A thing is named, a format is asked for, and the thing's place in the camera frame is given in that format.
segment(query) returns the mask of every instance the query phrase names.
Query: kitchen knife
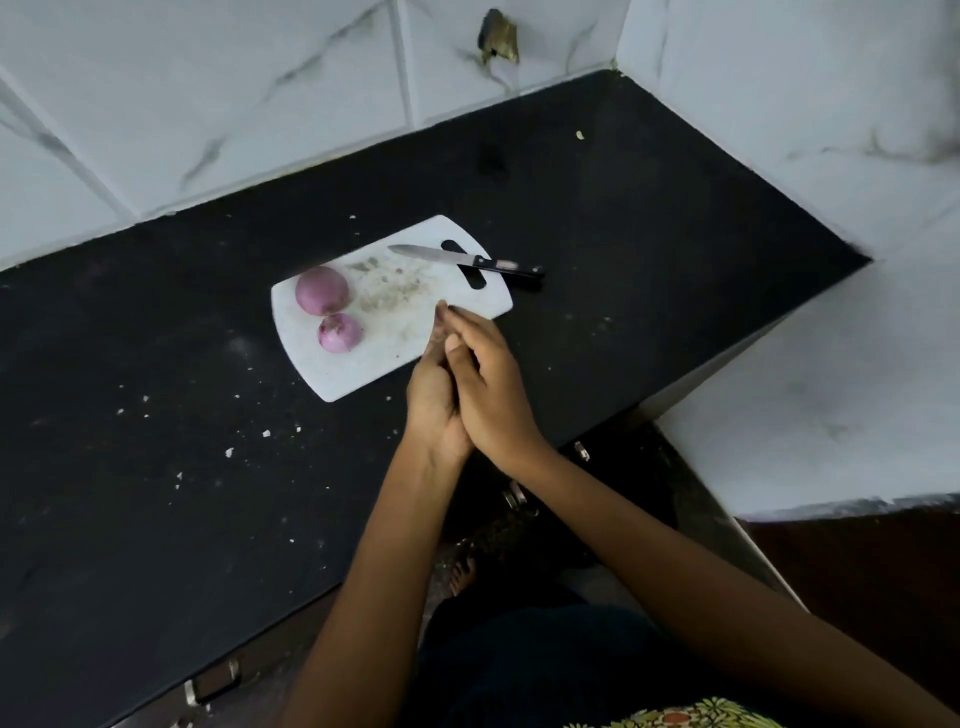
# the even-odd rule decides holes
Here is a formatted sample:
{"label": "kitchen knife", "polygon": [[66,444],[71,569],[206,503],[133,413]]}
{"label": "kitchen knife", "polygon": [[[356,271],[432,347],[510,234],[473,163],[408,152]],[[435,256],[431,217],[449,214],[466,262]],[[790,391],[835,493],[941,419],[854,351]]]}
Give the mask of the kitchen knife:
{"label": "kitchen knife", "polygon": [[469,253],[453,253],[440,248],[426,248],[422,245],[390,245],[387,246],[391,251],[407,257],[418,257],[421,260],[432,260],[436,263],[449,263],[450,265],[468,265],[471,268],[479,268],[482,271],[495,271],[496,273],[507,273],[512,276],[526,276],[527,278],[541,279],[546,274],[542,265],[535,265],[532,268],[514,263],[512,260],[490,260],[482,255],[470,255]]}

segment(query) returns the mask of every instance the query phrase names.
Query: white wall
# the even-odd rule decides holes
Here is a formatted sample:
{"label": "white wall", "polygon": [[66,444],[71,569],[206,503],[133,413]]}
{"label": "white wall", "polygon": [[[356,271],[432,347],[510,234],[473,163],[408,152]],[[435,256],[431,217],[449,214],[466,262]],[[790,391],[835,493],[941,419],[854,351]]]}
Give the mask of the white wall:
{"label": "white wall", "polygon": [[958,6],[633,0],[621,69],[878,259],[660,418],[738,517],[960,491]]}
{"label": "white wall", "polygon": [[0,269],[599,67],[628,2],[501,2],[488,68],[477,0],[0,0]]}

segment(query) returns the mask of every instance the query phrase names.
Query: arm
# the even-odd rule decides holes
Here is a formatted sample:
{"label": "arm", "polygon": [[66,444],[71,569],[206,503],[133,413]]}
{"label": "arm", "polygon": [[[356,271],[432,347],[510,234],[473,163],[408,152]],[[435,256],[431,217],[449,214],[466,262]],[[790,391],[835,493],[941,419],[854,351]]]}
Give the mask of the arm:
{"label": "arm", "polygon": [[347,580],[281,728],[392,725],[417,651],[446,507],[472,450],[435,328],[407,388],[407,426]]}
{"label": "arm", "polygon": [[875,654],[561,457],[540,435],[495,325],[462,309],[443,315],[456,332],[447,358],[476,447],[557,514],[674,637],[741,683],[834,716],[960,725]]}

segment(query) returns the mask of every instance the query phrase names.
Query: onion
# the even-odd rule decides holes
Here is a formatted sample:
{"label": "onion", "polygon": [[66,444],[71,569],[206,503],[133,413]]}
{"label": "onion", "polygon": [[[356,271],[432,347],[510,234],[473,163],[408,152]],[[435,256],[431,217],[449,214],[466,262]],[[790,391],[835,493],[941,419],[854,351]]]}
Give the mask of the onion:
{"label": "onion", "polygon": [[317,338],[328,352],[344,353],[360,343],[363,329],[349,314],[333,313],[321,321]]}
{"label": "onion", "polygon": [[295,293],[300,308],[313,316],[339,311],[350,297],[347,279],[323,265],[302,274]]}

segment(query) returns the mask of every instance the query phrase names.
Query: black knife handle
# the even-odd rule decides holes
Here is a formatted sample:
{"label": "black knife handle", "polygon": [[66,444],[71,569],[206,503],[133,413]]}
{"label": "black knife handle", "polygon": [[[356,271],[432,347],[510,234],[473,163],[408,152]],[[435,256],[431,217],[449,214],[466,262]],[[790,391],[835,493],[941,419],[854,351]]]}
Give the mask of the black knife handle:
{"label": "black knife handle", "polygon": [[474,256],[473,267],[481,268],[485,271],[510,274],[511,276],[526,276],[532,279],[541,279],[546,275],[546,271],[542,265],[535,265],[528,268],[525,265],[514,263],[512,260],[490,260],[488,257],[483,257],[482,255]]}

